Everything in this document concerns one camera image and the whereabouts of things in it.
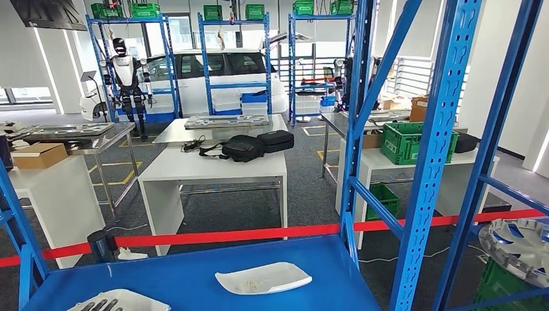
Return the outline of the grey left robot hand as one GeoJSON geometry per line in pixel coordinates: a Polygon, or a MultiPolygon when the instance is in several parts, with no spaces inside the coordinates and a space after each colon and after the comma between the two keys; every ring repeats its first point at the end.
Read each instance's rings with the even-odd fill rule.
{"type": "Polygon", "coordinates": [[[123,311],[118,299],[101,299],[91,301],[80,308],[80,311],[123,311]]]}

